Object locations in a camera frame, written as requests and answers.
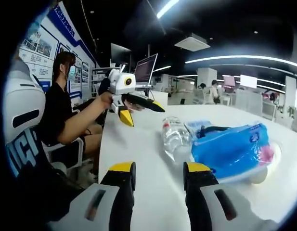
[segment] long hair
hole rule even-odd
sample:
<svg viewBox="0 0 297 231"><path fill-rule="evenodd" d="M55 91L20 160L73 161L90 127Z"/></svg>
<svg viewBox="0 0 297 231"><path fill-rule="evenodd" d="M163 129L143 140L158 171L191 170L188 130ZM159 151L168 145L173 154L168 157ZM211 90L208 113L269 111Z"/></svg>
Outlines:
<svg viewBox="0 0 297 231"><path fill-rule="evenodd" d="M69 73L69 69L72 65L74 65L76 62L76 56L75 54L67 51L63 51L57 54L54 63L53 63L53 73L52 73L52 84L57 80L59 74L60 74L60 65L64 64L67 66L67 73Z"/></svg>

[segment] blue package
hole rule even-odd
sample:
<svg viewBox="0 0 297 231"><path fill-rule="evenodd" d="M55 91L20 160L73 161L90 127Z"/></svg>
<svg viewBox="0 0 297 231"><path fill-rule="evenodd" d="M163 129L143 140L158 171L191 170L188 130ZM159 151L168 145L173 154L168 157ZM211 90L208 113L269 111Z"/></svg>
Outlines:
<svg viewBox="0 0 297 231"><path fill-rule="evenodd" d="M196 120L196 121L191 121L191 122L185 123L185 127L191 134L193 141L200 138L200 133L201 133L202 128L208 128L208 127L212 127L212 126L213 125L208 120ZM211 134L218 133L218 132L220 132L220 131L214 130L209 133L206 133L205 136L210 136Z"/></svg>
<svg viewBox="0 0 297 231"><path fill-rule="evenodd" d="M211 168L216 178L251 170L265 161L269 147L267 128L262 124L231 128L193 142L194 160Z"/></svg>

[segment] laptop screen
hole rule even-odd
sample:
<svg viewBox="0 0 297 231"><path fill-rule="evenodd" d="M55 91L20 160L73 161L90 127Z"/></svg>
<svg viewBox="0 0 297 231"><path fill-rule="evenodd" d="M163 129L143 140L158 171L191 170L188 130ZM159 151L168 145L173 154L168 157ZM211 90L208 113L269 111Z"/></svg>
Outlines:
<svg viewBox="0 0 297 231"><path fill-rule="evenodd" d="M137 84L141 83L148 85L150 83L157 56L158 54L155 54L138 62L135 70L135 80Z"/></svg>

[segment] black t-shirt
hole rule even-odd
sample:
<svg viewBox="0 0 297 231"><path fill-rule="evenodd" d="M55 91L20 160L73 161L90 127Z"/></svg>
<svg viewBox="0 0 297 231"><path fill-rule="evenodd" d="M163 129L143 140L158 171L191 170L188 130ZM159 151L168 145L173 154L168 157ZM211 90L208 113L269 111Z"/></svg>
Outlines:
<svg viewBox="0 0 297 231"><path fill-rule="evenodd" d="M64 130L65 121L72 117L71 100L67 91L54 82L46 93L46 105L38 124L38 135L46 145L58 143L57 137Z"/></svg>

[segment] blue plastic bag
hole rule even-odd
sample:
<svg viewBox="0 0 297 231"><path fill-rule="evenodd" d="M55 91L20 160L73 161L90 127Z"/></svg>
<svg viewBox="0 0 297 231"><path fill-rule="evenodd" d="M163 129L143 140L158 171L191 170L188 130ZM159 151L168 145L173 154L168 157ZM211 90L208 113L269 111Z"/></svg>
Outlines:
<svg viewBox="0 0 297 231"><path fill-rule="evenodd" d="M218 179L236 176L272 161L267 128L262 124L208 133L193 142L194 160Z"/></svg>

